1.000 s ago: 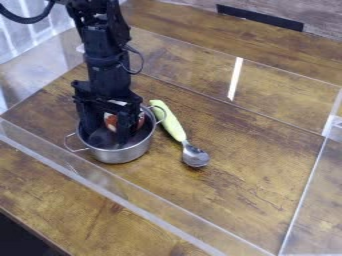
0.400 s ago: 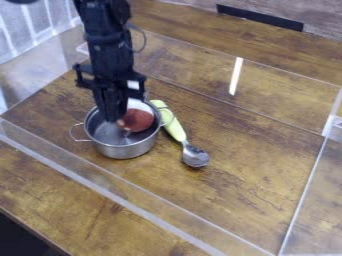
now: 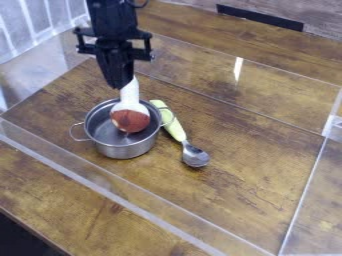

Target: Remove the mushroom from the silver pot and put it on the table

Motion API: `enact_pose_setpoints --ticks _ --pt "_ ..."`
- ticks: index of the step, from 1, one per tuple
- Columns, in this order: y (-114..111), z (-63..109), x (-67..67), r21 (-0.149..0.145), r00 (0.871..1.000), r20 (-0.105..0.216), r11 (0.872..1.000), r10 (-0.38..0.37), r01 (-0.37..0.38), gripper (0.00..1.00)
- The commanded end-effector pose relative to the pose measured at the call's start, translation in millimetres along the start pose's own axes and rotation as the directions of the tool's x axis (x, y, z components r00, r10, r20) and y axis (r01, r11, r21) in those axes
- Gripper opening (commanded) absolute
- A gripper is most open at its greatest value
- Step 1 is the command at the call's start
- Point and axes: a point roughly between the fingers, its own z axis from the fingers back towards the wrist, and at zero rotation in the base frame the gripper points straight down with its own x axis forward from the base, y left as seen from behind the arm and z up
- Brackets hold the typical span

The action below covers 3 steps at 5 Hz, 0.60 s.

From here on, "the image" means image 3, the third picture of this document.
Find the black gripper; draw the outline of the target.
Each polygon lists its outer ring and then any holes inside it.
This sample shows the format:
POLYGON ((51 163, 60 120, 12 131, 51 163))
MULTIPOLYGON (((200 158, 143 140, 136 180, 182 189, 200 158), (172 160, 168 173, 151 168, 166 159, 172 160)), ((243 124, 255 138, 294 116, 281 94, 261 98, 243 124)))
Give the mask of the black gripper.
POLYGON ((96 54, 103 76, 112 88, 122 89, 131 82, 134 78, 134 60, 152 61, 155 59, 151 48, 152 34, 150 32, 136 29, 128 38, 108 39, 98 37, 91 27, 76 27, 74 34, 78 38, 78 52, 80 54, 96 54), (144 47, 135 48, 132 40, 142 40, 144 47), (115 82, 116 53, 111 49, 119 50, 118 86, 115 82))

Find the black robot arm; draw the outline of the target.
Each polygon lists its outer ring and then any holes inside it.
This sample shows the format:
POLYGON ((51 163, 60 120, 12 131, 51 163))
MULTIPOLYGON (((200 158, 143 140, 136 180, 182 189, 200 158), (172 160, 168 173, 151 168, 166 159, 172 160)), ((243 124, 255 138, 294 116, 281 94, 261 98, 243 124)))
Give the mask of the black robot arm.
POLYGON ((138 28, 136 10, 150 0, 86 0, 90 27, 76 27, 76 49, 96 56, 107 84, 120 90, 134 79, 134 62, 154 59, 150 32, 138 28))

